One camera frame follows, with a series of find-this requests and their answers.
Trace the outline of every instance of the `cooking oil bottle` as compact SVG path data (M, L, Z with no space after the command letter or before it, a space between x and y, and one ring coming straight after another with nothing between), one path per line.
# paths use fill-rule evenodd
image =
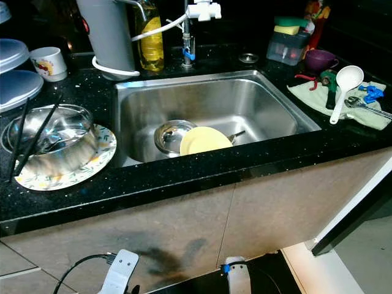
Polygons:
M143 6L147 20L143 21L140 11L135 9L135 27L137 34L152 31L160 28L160 17L158 8L153 0L138 0ZM138 51L140 64L142 68L147 70L159 71L164 68L164 45L162 41L162 33L151 35L138 42Z

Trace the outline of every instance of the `stainless steel sink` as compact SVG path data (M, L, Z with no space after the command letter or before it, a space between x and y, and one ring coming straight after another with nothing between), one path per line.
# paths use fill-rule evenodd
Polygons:
M166 159L154 131L171 119L225 135L245 130L234 145L320 130L260 72L199 75L119 83L115 99L117 166Z

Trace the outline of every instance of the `patterned plate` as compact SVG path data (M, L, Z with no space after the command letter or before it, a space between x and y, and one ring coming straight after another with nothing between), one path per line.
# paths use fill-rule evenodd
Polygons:
M95 128L98 139L98 150L93 159L86 165L72 173L62 176L35 175L22 169L19 176L15 177L16 181L23 187L31 190L52 191L76 185L95 175L115 155L117 145L116 137L109 129L98 124L95 124Z

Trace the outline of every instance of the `white mug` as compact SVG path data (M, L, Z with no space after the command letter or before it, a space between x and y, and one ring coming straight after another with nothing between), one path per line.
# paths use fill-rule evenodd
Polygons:
M46 81L61 81L67 77L67 66L57 47L43 47L30 52L36 71Z

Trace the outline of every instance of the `speckled countertop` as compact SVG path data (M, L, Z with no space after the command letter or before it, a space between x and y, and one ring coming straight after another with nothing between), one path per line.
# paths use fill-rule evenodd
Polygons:
M138 79L257 69L322 129L137 166L114 168L109 164L85 182L50 192L25 189L15 180L5 183L10 156L0 150L1 236L392 146L392 124L382 131L364 127L355 121L340 121L331 126L329 117L292 96L286 85L294 82L293 76L298 67L263 58L256 65L245 66L237 60L236 50L229 47L220 50L219 54L215 53L214 49L204 48L197 66L188 72L181 68L181 58L166 55L167 66L163 72L142 72ZM45 83L32 107L52 104L61 90L64 92L63 103L87 108L93 113L96 123L113 129L111 100L116 94L115 83L104 79L98 70L89 68L90 60L91 56L74 57L78 68L71 67L71 74L63 81ZM391 111L388 98L384 99L382 107ZM21 108L18 108L2 114L0 131L20 113Z

